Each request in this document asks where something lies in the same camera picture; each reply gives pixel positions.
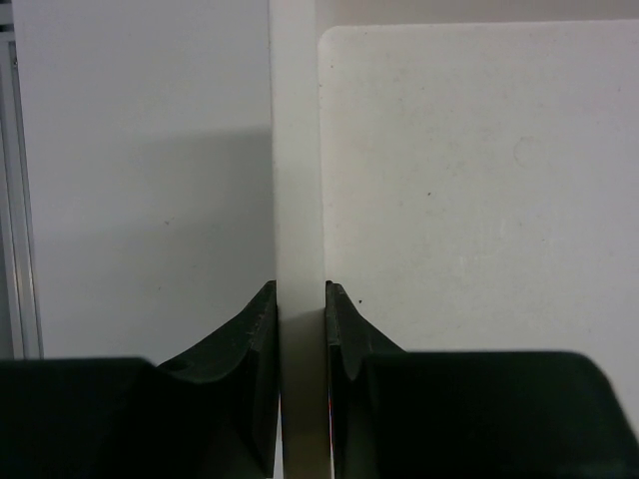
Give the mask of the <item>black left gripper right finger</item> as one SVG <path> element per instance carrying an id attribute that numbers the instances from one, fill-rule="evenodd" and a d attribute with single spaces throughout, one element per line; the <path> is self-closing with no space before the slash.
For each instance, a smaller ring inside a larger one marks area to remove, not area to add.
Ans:
<path id="1" fill-rule="evenodd" d="M 605 374 L 568 351 L 406 351 L 325 287 L 338 478 L 634 478 Z"/>

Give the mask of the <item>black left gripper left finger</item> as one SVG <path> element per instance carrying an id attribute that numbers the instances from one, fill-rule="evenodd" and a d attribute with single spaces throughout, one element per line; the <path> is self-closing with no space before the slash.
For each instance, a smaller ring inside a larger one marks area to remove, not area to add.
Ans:
<path id="1" fill-rule="evenodd" d="M 159 365 L 136 357 L 1 365 L 5 478 L 270 478 L 277 424 L 273 282 Z"/>

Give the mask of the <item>white drawer cabinet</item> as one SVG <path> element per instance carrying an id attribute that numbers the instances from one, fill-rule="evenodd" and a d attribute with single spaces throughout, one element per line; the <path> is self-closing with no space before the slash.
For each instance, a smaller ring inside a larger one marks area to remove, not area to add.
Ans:
<path id="1" fill-rule="evenodd" d="M 269 5 L 284 474 L 333 470 L 325 287 L 406 351 L 568 351 L 638 441 L 638 5 Z"/>

